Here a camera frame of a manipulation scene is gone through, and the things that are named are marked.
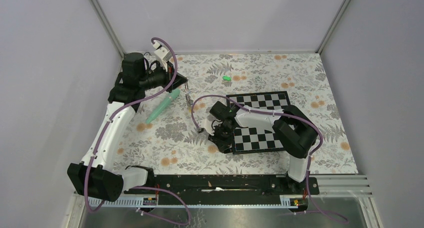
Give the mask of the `silver keyring with clips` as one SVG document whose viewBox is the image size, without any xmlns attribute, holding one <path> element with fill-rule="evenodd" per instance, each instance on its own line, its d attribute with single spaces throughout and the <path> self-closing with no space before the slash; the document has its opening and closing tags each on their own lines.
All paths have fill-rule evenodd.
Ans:
<svg viewBox="0 0 424 228">
<path fill-rule="evenodd" d="M 191 98 L 191 95 L 190 95 L 190 88 L 189 88 L 189 84 L 188 83 L 185 83 L 184 84 L 184 95 L 185 95 L 185 99 L 186 99 L 186 103 L 187 103 L 187 106 L 189 107 L 189 108 L 191 108 L 192 107 L 192 105 L 193 105 L 193 100 L 192 100 L 192 98 Z"/>
</svg>

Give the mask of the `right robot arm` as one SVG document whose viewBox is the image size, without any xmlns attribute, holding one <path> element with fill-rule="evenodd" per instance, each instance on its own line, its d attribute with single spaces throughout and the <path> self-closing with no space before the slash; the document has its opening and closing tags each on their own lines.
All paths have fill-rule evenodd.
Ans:
<svg viewBox="0 0 424 228">
<path fill-rule="evenodd" d="M 305 178 L 309 173 L 312 146 L 317 140 L 323 141 L 323 136 L 298 107 L 288 105 L 282 110 L 266 110 L 238 103 L 227 106 L 217 101 L 210 114 L 218 123 L 212 126 L 208 138 L 221 153 L 229 153 L 235 147 L 237 129 L 254 128 L 267 131 L 257 138 L 250 134 L 244 135 L 243 146 L 271 148 L 278 140 L 289 154 L 289 178 L 286 181 L 288 190 L 299 194 L 306 188 Z"/>
</svg>

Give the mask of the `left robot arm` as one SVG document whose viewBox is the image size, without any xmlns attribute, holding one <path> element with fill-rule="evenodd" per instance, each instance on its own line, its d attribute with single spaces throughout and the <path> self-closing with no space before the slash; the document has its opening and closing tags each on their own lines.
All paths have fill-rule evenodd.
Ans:
<svg viewBox="0 0 424 228">
<path fill-rule="evenodd" d="M 156 56 L 153 64 L 154 69 L 141 53 L 124 56 L 122 71 L 109 93 L 104 120 L 91 147 L 79 163 L 69 165 L 67 175 L 76 192 L 85 199 L 116 201 L 125 190 L 137 187 L 142 193 L 150 193 L 155 188 L 152 168 L 135 166 L 113 171 L 120 138 L 140 103 L 157 97 L 157 94 L 147 97 L 146 91 L 161 87 L 163 92 L 171 92 L 187 82 L 177 72 L 174 54 Z"/>
</svg>

